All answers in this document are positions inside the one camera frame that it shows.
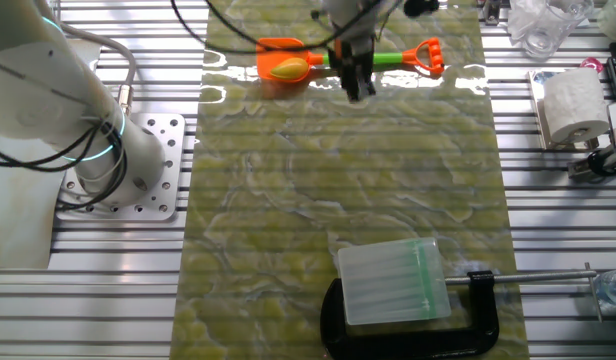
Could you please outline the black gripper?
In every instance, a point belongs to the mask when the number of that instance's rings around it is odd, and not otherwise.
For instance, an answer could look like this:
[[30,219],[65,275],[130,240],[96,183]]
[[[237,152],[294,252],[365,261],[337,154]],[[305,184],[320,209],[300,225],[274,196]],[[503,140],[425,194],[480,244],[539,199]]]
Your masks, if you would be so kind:
[[340,70],[341,87],[351,103],[359,102],[360,96],[376,94],[372,81],[374,50],[374,36],[359,36],[348,41],[337,38],[328,50],[329,66]]

